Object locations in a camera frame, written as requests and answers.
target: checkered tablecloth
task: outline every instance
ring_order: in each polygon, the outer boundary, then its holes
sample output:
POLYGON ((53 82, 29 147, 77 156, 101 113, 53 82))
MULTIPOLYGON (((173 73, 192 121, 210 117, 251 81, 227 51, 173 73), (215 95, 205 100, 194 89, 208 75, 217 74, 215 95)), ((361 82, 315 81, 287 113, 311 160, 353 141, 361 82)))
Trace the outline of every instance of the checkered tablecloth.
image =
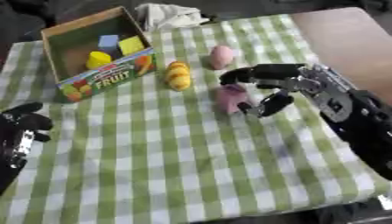
MULTIPOLYGON (((0 75, 0 108, 42 101, 52 141, 0 199, 1 223, 181 223, 274 214, 366 199, 390 188, 301 95, 261 120, 214 104, 218 77, 258 63, 316 60, 289 16, 241 19, 150 35, 158 70, 91 99, 58 102, 42 43, 15 44, 0 75), (234 49, 207 68, 216 45, 234 49), (192 86, 162 75, 186 61, 192 86)), ((247 86, 255 100, 269 91, 247 86)))

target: black robotic glove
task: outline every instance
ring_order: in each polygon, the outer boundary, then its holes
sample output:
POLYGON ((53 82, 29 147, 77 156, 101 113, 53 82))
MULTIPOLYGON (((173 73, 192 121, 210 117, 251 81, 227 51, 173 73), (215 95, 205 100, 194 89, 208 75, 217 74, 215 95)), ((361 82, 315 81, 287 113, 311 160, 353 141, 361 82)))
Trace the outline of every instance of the black robotic glove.
POLYGON ((32 102, 0 114, 0 195, 25 167, 32 141, 50 140, 39 130, 50 130, 51 119, 34 113, 42 106, 41 102, 32 102))

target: toy lemon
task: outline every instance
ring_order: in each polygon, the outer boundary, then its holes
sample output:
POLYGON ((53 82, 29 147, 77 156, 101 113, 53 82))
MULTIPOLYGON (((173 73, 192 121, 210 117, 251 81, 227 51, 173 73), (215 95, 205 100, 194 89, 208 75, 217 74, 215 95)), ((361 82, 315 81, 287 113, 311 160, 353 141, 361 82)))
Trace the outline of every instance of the toy lemon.
POLYGON ((184 62, 172 62, 166 70, 164 79, 171 88, 183 91, 191 86, 191 74, 189 67, 184 62))
POLYGON ((105 52, 91 52, 88 55, 86 67, 88 69, 95 69, 112 62, 112 57, 105 52))

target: pink toy fruit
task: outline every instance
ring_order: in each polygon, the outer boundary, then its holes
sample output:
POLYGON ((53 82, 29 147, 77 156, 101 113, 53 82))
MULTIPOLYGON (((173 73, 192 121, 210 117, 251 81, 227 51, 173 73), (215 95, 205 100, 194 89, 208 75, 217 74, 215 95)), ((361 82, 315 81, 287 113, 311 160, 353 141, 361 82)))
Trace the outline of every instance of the pink toy fruit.
POLYGON ((221 70, 233 61, 233 50, 226 45, 217 45, 210 55, 210 63, 213 69, 221 70))
POLYGON ((237 84, 232 84, 217 89, 216 101, 222 110, 231 115, 239 111, 238 103, 249 102, 249 99, 245 88, 237 84))

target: white cloth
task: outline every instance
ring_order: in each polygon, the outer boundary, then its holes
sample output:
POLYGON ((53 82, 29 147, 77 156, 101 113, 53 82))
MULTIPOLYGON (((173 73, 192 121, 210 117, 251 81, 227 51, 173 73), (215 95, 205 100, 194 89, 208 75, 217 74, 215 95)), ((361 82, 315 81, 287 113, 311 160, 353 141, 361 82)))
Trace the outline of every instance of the white cloth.
POLYGON ((135 8, 139 21, 144 22, 147 32, 196 26, 209 21, 202 18, 197 8, 182 7, 175 4, 144 3, 135 8))

